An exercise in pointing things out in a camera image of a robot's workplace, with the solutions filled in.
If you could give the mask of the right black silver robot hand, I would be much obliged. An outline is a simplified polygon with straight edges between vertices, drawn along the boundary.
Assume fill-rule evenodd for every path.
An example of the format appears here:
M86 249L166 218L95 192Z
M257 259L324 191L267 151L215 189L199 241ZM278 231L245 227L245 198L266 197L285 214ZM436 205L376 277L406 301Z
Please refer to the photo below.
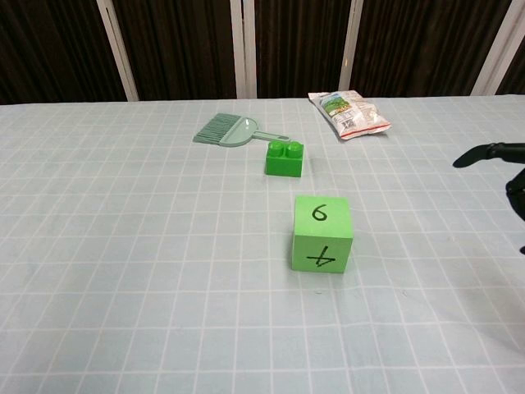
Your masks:
M475 146L458 157L452 166L463 168L481 160L500 158L507 163L524 164L524 143L491 143ZM505 193L512 210L524 220L524 176L522 169L512 180L505 185Z

